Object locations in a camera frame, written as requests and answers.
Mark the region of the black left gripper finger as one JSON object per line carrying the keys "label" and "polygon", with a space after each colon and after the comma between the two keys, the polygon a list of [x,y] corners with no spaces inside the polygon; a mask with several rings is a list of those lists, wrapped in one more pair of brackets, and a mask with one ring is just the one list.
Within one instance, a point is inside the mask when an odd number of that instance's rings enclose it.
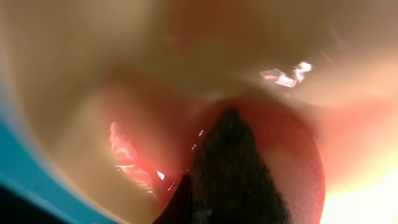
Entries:
{"label": "black left gripper finger", "polygon": [[192,181],[184,175],[170,202],[152,224],[191,224],[191,220]]}

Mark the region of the green orange sponge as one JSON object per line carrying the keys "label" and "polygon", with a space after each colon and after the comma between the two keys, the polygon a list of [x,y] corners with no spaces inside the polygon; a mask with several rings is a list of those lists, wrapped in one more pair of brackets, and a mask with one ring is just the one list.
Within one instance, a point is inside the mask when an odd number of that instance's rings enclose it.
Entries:
{"label": "green orange sponge", "polygon": [[164,134],[163,168],[192,181],[191,223],[320,222],[323,166],[311,127],[294,110],[228,101],[169,118]]}

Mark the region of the yellow plate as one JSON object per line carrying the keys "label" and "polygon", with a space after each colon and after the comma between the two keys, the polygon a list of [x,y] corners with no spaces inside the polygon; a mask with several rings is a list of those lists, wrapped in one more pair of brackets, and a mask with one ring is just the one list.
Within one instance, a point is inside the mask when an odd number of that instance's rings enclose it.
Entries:
{"label": "yellow plate", "polygon": [[10,117],[69,189],[152,223],[169,118],[278,104],[311,127],[319,223],[397,222],[396,1],[2,1]]}

